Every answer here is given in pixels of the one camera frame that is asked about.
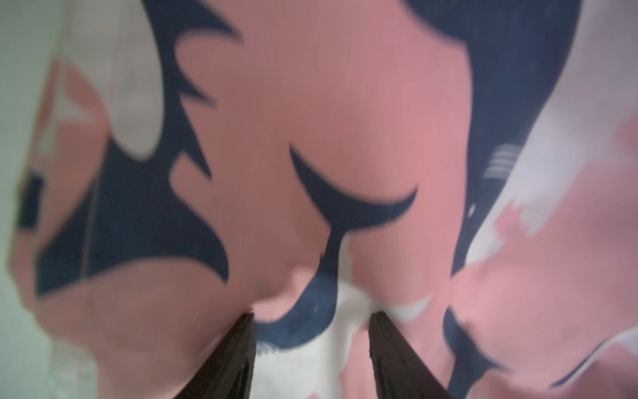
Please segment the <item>pink shark print shorts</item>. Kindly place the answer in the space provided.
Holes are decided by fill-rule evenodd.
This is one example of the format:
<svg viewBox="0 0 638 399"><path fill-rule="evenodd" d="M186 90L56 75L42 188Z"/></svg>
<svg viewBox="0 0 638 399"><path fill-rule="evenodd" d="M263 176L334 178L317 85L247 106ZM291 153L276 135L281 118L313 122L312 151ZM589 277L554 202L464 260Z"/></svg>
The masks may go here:
<svg viewBox="0 0 638 399"><path fill-rule="evenodd" d="M55 398L637 395L634 1L68 1L20 193Z"/></svg>

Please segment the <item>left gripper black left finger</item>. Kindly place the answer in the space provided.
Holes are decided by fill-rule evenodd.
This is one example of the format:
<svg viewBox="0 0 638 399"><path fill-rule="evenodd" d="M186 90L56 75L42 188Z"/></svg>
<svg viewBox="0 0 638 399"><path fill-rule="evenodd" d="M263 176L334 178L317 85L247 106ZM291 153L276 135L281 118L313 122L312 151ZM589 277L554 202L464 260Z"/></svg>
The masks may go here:
<svg viewBox="0 0 638 399"><path fill-rule="evenodd" d="M249 399L256 357L253 314L243 314L175 399Z"/></svg>

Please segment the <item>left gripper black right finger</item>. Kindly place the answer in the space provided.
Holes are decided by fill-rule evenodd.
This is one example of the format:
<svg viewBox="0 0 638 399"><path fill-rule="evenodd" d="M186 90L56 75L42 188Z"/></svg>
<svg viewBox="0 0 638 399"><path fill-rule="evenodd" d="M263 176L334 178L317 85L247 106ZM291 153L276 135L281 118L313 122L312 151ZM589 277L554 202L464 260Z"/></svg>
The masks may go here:
<svg viewBox="0 0 638 399"><path fill-rule="evenodd" d="M370 356L380 399L451 399L384 312L370 318Z"/></svg>

